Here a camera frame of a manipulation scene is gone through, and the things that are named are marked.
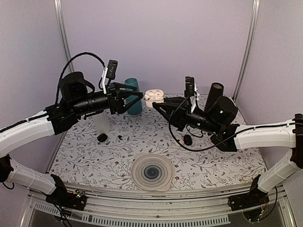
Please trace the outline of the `white earbud charging case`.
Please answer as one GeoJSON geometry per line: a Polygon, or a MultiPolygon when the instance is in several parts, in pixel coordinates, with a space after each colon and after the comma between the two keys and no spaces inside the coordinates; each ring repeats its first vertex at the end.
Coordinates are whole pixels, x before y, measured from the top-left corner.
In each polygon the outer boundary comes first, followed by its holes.
{"type": "Polygon", "coordinates": [[[144,99],[146,106],[148,108],[153,108],[153,103],[163,103],[164,102],[164,92],[160,89],[147,90],[144,94],[144,99]]]}

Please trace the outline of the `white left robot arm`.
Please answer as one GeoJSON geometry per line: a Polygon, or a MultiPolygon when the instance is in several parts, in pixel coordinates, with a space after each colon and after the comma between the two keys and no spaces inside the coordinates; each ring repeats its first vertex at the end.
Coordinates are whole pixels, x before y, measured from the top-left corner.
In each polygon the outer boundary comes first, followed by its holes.
{"type": "Polygon", "coordinates": [[[111,114],[125,113],[143,97],[136,87],[120,83],[103,85],[95,91],[82,72],[73,72],[59,81],[62,98],[37,114],[0,130],[0,180],[41,191],[60,205],[70,202],[60,177],[40,173],[14,160],[10,153],[37,140],[62,134],[81,118],[109,110],[111,114]]]}

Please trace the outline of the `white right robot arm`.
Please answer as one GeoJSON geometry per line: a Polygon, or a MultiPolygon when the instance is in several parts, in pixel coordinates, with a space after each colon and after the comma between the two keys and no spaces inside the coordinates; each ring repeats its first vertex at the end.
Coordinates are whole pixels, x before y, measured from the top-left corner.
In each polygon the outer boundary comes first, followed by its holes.
{"type": "Polygon", "coordinates": [[[246,148],[288,147],[285,156],[264,174],[257,176],[245,195],[248,206],[255,206],[276,185],[303,167],[303,116],[272,124],[240,125],[233,120],[238,108],[233,101],[219,96],[210,108],[191,109],[189,98],[167,98],[163,103],[152,103],[169,123],[179,131],[191,126],[211,134],[213,146],[223,152],[246,148]]]}

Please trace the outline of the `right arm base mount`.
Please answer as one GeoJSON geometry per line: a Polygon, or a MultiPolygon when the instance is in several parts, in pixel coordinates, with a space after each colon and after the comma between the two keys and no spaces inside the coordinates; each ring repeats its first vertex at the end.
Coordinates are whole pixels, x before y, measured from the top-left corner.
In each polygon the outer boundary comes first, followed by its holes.
{"type": "Polygon", "coordinates": [[[258,189],[258,180],[261,175],[256,176],[247,193],[237,194],[228,198],[228,205],[232,211],[251,208],[269,202],[268,193],[258,189]]]}

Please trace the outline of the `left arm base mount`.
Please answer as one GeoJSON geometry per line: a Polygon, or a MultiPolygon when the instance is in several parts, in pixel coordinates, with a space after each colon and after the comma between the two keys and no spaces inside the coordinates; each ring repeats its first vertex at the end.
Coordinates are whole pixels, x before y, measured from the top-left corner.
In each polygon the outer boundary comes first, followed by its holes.
{"type": "Polygon", "coordinates": [[[46,195],[45,201],[59,207],[84,211],[87,202],[86,192],[79,189],[68,192],[60,177],[54,174],[51,174],[51,177],[55,182],[55,190],[46,195]]]}

